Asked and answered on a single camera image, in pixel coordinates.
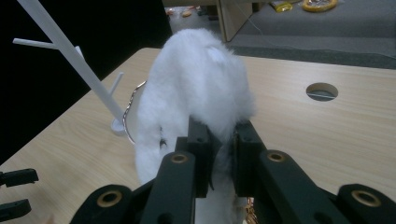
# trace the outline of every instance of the white fur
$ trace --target white fur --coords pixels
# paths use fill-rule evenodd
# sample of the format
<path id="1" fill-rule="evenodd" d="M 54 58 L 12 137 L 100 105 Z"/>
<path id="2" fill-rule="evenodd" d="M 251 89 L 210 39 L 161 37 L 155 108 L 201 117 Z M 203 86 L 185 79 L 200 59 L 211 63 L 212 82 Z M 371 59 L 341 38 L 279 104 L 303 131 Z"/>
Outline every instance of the white fur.
<path id="1" fill-rule="evenodd" d="M 182 30 L 166 42 L 145 85 L 135 139 L 141 183 L 156 176 L 163 156 L 174 151 L 179 136 L 187 136 L 193 116 L 222 143 L 212 174 L 215 190 L 197 199 L 195 223 L 242 223 L 244 200 L 233 189 L 229 145 L 235 124 L 254 113 L 243 62 L 207 30 Z M 160 148 L 162 139 L 166 145 Z"/>

